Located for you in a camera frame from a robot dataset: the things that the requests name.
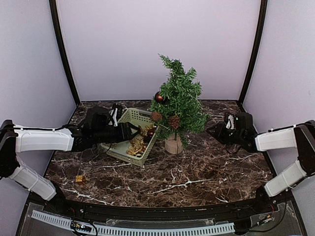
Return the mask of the large brown pine cone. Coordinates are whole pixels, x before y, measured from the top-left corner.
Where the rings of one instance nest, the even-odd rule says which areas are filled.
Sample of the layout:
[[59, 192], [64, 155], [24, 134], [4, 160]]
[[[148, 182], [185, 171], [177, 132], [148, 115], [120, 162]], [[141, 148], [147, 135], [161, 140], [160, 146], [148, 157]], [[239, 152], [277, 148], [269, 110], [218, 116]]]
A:
[[162, 119], [162, 114], [159, 112], [152, 112], [151, 118], [154, 122], [157, 122]]

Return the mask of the beige plastic basket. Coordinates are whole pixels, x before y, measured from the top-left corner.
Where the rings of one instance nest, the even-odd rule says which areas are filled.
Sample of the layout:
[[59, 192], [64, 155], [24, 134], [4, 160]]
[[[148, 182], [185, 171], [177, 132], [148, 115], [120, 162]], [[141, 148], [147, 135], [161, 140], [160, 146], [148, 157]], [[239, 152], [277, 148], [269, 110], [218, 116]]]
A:
[[152, 113], [149, 111], [128, 108], [118, 123], [129, 122], [140, 128], [140, 132], [137, 133], [136, 129], [132, 129], [132, 134], [135, 135], [133, 139], [121, 143], [100, 144], [100, 147], [109, 156], [142, 168], [160, 131], [151, 116]]

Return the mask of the small green christmas tree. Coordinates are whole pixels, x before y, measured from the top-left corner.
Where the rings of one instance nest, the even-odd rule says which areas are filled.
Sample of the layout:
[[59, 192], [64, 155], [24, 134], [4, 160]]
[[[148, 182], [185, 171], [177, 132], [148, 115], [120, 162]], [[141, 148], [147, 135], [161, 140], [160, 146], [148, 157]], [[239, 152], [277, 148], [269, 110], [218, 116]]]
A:
[[[170, 135], [180, 136], [183, 147], [188, 145], [187, 135], [190, 133], [201, 133], [210, 119], [210, 115], [203, 111], [199, 97], [202, 93], [202, 86], [197, 77], [196, 70], [192, 67], [185, 70], [179, 59], [171, 59], [168, 56], [159, 54], [163, 66], [169, 69], [167, 81], [160, 88], [159, 93], [164, 98], [162, 103], [151, 101], [151, 112], [159, 112], [162, 119], [154, 122], [161, 127], [159, 139], [165, 140]], [[180, 126], [174, 129], [169, 125], [169, 118], [178, 116]]]

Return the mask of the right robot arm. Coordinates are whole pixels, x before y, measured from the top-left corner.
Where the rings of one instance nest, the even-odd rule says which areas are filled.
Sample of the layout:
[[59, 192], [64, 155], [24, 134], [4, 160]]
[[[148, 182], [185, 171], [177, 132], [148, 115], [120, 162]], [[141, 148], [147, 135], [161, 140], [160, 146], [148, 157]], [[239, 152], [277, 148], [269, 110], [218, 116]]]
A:
[[314, 120], [258, 134], [253, 126], [251, 114], [246, 112], [227, 113], [222, 122], [207, 128], [206, 131], [219, 143], [236, 144], [250, 153], [283, 148], [297, 149], [297, 160], [259, 188], [260, 195], [251, 203], [251, 209], [255, 213], [262, 213], [268, 208], [271, 197], [293, 188], [315, 174]]

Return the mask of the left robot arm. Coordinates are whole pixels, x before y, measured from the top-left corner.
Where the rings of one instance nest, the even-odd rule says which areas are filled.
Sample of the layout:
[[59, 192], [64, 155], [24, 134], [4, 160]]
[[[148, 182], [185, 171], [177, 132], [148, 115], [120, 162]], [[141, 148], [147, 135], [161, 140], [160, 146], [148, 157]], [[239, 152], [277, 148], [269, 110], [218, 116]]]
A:
[[122, 108], [115, 104], [110, 110], [90, 108], [78, 125], [66, 124], [60, 128], [17, 126], [7, 119], [0, 127], [0, 176], [50, 201], [51, 208], [58, 214], [66, 214], [69, 202], [62, 198], [62, 191], [18, 159], [17, 154], [36, 150], [80, 152], [100, 143], [132, 140], [141, 128], [130, 122], [118, 122], [121, 117]]

